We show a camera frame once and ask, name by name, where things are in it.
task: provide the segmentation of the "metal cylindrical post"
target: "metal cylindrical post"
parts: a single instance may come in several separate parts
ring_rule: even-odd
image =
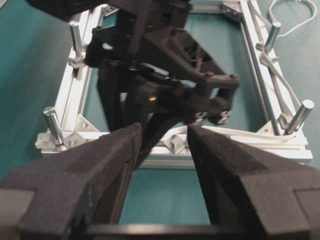
[[[298,131],[314,107],[315,104],[313,101],[304,100],[298,112],[295,114],[292,121],[290,122],[289,127],[286,130],[286,133],[293,134],[295,131]]]
[[[48,106],[43,110],[43,114],[45,115],[45,120],[50,132],[54,137],[55,144],[61,145],[63,143],[63,134],[56,113],[56,108],[54,106]]]
[[[69,25],[75,54],[77,57],[80,57],[83,54],[84,48],[80,35],[79,23],[77,21],[71,21]]]
[[[280,22],[276,21],[272,24],[268,39],[266,40],[265,46],[264,46],[264,50],[266,54],[269,54],[271,50],[274,48],[274,44],[277,40],[277,36],[279,35],[280,28],[281,28]]]

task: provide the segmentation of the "metal rail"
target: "metal rail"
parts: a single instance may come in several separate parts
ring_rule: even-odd
[[[0,0],[0,9],[6,4],[8,0]]]
[[[310,150],[306,150],[308,141],[299,128],[313,105],[307,102],[307,106],[303,105],[296,115],[294,99],[281,79],[283,74],[279,63],[271,61],[272,65],[267,65],[262,61],[262,56],[265,57],[265,55],[267,60],[276,58],[273,44],[279,25],[273,24],[274,33],[270,31],[272,24],[261,16],[257,0],[193,0],[192,3],[195,13],[224,14],[240,22],[253,84],[266,120],[266,125],[261,126],[261,130],[257,133],[221,127],[204,127],[284,158],[300,163],[309,162],[313,156]],[[63,144],[56,144],[57,139],[51,134],[53,132],[57,136],[56,129],[40,133],[35,145],[42,149],[44,156],[76,147],[108,134],[99,132],[83,117],[92,69],[82,63],[82,58],[85,55],[85,46],[92,38],[92,28],[101,24],[103,16],[115,11],[116,9],[109,8],[107,5],[99,6],[94,11],[82,13],[78,24],[74,22],[71,24],[74,47],[71,49],[69,63],[55,103]],[[79,48],[79,39],[82,40],[84,50]],[[281,125],[281,122],[286,122],[287,125]],[[194,164],[186,141],[186,130],[187,127],[180,127],[168,131],[159,144],[152,149],[150,156],[141,167],[193,169]]]

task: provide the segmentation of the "black 3d-printed part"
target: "black 3d-printed part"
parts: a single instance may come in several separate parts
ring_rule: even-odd
[[[245,225],[256,239],[320,239],[320,171],[199,126],[188,144],[211,222]]]
[[[106,0],[27,0],[28,3],[56,18],[70,21],[75,14],[92,9]]]
[[[64,240],[74,228],[118,223],[141,140],[136,123],[9,171],[0,189],[35,193],[18,225],[21,239]]]

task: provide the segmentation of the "metal bracket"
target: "metal bracket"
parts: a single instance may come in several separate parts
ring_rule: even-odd
[[[85,117],[78,114],[75,128],[75,132],[99,132],[98,129],[95,128]]]
[[[115,8],[115,7],[110,6],[108,4],[103,4],[101,7],[102,7],[101,8],[101,15],[103,18],[106,18],[119,10],[118,8]]]
[[[202,124],[202,122],[204,121],[204,118],[207,116],[207,112],[197,112],[195,114],[195,123],[196,125],[200,125]]]
[[[221,13],[236,22],[241,21],[242,11],[238,2],[223,2],[221,5]]]
[[[186,146],[186,135],[175,134],[165,140],[164,145],[174,154],[179,154]]]
[[[279,118],[278,118],[278,121],[279,121],[279,124],[280,124],[281,128],[283,130],[288,129],[289,124],[291,123],[293,118],[294,117],[292,115],[287,115],[287,114],[281,113]]]
[[[37,149],[54,149],[56,144],[50,132],[39,133],[35,142],[35,147]]]
[[[85,56],[69,57],[68,64],[74,69],[79,69],[81,67],[84,67],[86,65]]]
[[[191,13],[195,14],[220,14],[222,0],[219,2],[212,0],[192,0]]]
[[[85,144],[87,141],[76,131],[73,132],[71,135],[66,137],[63,141],[63,144],[68,148],[75,148],[82,144]]]
[[[232,114],[232,111],[221,112],[220,114],[221,119],[218,121],[217,125],[227,124],[231,114]]]
[[[256,133],[261,134],[261,135],[268,135],[268,136],[275,136],[276,135],[271,121],[268,121]]]

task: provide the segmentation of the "aluminum frame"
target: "aluminum frame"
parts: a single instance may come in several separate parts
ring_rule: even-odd
[[[266,66],[261,61],[262,50],[258,49],[257,45],[267,41],[270,25],[259,15],[261,13],[257,0],[193,0],[191,3],[193,3],[194,13],[225,14],[240,21],[253,84],[266,120],[265,126],[262,126],[257,133],[221,127],[203,127],[229,135],[236,141],[284,158],[293,159],[300,163],[311,161],[313,156],[310,150],[306,150],[308,141],[302,129],[294,134],[284,135],[285,131],[280,125],[279,118],[282,115],[282,110],[285,108],[292,116],[295,116],[296,109],[292,96],[279,79],[279,77],[283,77],[279,63],[273,62],[273,66]],[[79,30],[84,46],[92,38],[92,28],[101,24],[103,16],[106,15],[104,11],[106,7],[108,6],[99,6],[93,11],[81,14]],[[75,56],[76,52],[72,48],[69,58],[75,58]],[[276,57],[274,49],[269,53],[269,57]],[[276,77],[271,67],[277,70],[277,73],[280,74],[279,77]],[[108,134],[107,132],[99,132],[83,117],[91,75],[92,69],[88,66],[83,65],[79,69],[74,69],[69,64],[66,65],[55,102],[57,118],[65,141],[62,145],[55,145],[50,131],[40,133],[35,145],[42,149],[41,152],[44,156],[65,151],[70,146],[75,147]],[[181,147],[186,143],[187,136],[183,134],[186,130],[186,126],[169,130],[158,145],[152,149],[150,156],[144,161],[141,168],[194,169],[189,149]],[[175,141],[179,143],[179,149],[176,145],[168,146],[168,142],[170,143],[173,138],[176,138]]]

